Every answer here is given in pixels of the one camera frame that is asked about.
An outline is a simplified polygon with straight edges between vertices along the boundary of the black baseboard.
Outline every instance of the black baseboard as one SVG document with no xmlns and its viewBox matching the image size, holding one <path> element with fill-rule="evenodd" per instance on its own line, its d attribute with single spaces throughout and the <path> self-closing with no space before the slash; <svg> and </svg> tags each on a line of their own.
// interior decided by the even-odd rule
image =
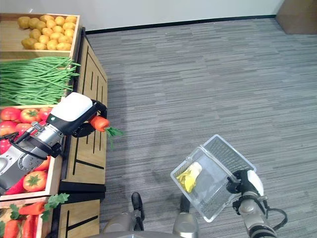
<svg viewBox="0 0 317 238">
<path fill-rule="evenodd" d="M 207 23 L 207 22 L 236 21 L 236 20 L 263 19 L 263 18 L 275 18 L 275 17 L 276 15 L 234 16 L 234 17 L 201 19 L 201 20 L 192 20 L 192 21 L 177 21 L 177 22 L 167 22 L 167 23 L 158 23 L 158 24 L 149 24 L 149 25 L 126 26 L 126 27 L 108 28 L 108 29 L 100 29 L 100 30 L 91 30 L 91 31 L 86 31 L 86 34 L 90 35 L 90 34 L 99 34 L 99 33 L 115 32 L 115 31 L 128 31 L 128 30 L 157 28 L 157 27 L 166 27 L 166 26 L 182 26 L 182 25 Z"/>
</svg>

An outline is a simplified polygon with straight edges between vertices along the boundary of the gray carpet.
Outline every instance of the gray carpet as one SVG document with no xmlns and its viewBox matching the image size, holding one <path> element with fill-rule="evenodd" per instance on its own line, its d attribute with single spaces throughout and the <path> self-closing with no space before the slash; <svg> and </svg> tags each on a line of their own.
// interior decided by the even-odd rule
<svg viewBox="0 0 317 238">
<path fill-rule="evenodd" d="M 172 231 L 180 190 L 169 174 L 219 134 L 257 168 L 280 238 L 317 237 L 317 36 L 286 35 L 274 19 L 88 36 L 108 81 L 109 119 L 126 132 L 107 152 L 101 227 L 139 191 L 148 231 Z M 227 207 L 202 238 L 245 238 Z M 280 216 L 273 215 L 276 224 Z"/>
</svg>

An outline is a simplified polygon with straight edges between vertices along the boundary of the tomato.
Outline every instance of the tomato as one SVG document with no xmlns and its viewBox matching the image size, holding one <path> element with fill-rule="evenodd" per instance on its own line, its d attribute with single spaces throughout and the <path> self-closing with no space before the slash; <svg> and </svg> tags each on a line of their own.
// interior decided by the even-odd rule
<svg viewBox="0 0 317 238">
<path fill-rule="evenodd" d="M 5 108 L 1 111 L 1 120 L 11 120 L 14 122 L 20 122 L 20 109 L 18 108 Z"/>
<path fill-rule="evenodd" d="M 39 111 L 34 108 L 24 109 L 21 112 L 20 120 L 23 123 L 32 123 L 34 121 L 40 121 Z"/>
<path fill-rule="evenodd" d="M 5 120 L 0 123 L 0 136 L 7 135 L 15 132 L 15 126 L 17 123 Z"/>
<path fill-rule="evenodd" d="M 45 189 L 48 174 L 44 171 L 34 171 L 25 176 L 23 187 L 29 192 L 38 192 Z"/>
<path fill-rule="evenodd" d="M 20 124 L 16 125 L 15 131 L 19 132 L 17 137 L 21 136 L 30 127 L 31 127 L 31 124 L 29 124 L 29 123 L 20 123 Z"/>
<path fill-rule="evenodd" d="M 0 155 L 4 154 L 11 146 L 8 140 L 0 140 Z"/>
<path fill-rule="evenodd" d="M 40 118 L 42 120 L 46 120 L 48 118 L 49 114 L 51 113 L 51 110 L 52 110 L 52 108 L 47 108 L 47 107 L 41 108 L 40 112 L 39 112 Z"/>
<path fill-rule="evenodd" d="M 51 157 L 48 155 L 47 160 L 44 160 L 43 163 L 40 164 L 40 166 L 36 167 L 34 171 L 45 171 L 49 170 Z"/>
<path fill-rule="evenodd" d="M 98 131 L 105 131 L 107 127 L 109 127 L 110 122 L 106 118 L 101 116 L 94 116 L 89 123 L 93 126 L 94 129 Z"/>
</svg>

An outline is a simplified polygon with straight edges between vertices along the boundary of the red tomato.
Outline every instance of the red tomato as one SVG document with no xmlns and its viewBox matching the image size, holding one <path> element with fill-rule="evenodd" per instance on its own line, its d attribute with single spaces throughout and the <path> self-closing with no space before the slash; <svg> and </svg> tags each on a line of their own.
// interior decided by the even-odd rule
<svg viewBox="0 0 317 238">
<path fill-rule="evenodd" d="M 15 132 L 15 126 L 17 123 L 5 120 L 0 123 L 0 136 L 7 135 Z"/>
<path fill-rule="evenodd" d="M 25 176 L 23 187 L 28 192 L 38 192 L 45 189 L 48 174 L 44 171 L 34 171 Z"/>
<path fill-rule="evenodd" d="M 4 154 L 11 146 L 8 140 L 0 140 L 0 155 Z"/>
<path fill-rule="evenodd" d="M 1 111 L 1 120 L 11 120 L 14 122 L 20 122 L 20 109 L 18 108 L 5 108 Z"/>
<path fill-rule="evenodd" d="M 20 123 L 20 124 L 16 125 L 15 131 L 19 132 L 17 137 L 21 136 L 30 127 L 31 127 L 31 124 L 29 124 L 29 123 Z"/>
<path fill-rule="evenodd" d="M 48 159 L 44 160 L 43 163 L 40 164 L 40 166 L 36 167 L 34 171 L 45 171 L 49 170 L 51 157 L 48 155 Z"/>
<path fill-rule="evenodd" d="M 46 120 L 51 113 L 52 108 L 41 108 L 39 115 L 42 120 Z"/>
<path fill-rule="evenodd" d="M 21 112 L 20 120 L 23 123 L 32 123 L 34 121 L 40 121 L 39 111 L 34 108 L 24 109 Z"/>
</svg>

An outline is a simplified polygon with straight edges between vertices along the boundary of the black cable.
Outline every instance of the black cable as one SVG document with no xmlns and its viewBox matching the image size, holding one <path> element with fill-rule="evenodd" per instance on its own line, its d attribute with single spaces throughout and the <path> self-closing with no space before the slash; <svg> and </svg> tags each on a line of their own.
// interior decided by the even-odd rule
<svg viewBox="0 0 317 238">
<path fill-rule="evenodd" d="M 13 132 L 13 133 L 10 133 L 10 134 L 7 134 L 7 135 L 3 135 L 3 136 L 0 136 L 0 140 L 10 139 L 13 136 L 15 138 L 18 134 L 19 134 L 19 132 Z"/>
<path fill-rule="evenodd" d="M 277 231 L 278 229 L 283 227 L 288 222 L 287 214 L 282 209 L 270 208 L 268 206 L 267 200 L 263 200 L 263 204 L 264 204 L 264 207 L 266 208 L 265 216 L 266 216 L 267 219 L 268 219 L 268 212 L 269 211 L 279 212 L 279 213 L 281 213 L 284 216 L 284 219 L 279 224 L 277 224 L 275 227 L 273 227 L 273 230 Z"/>
</svg>

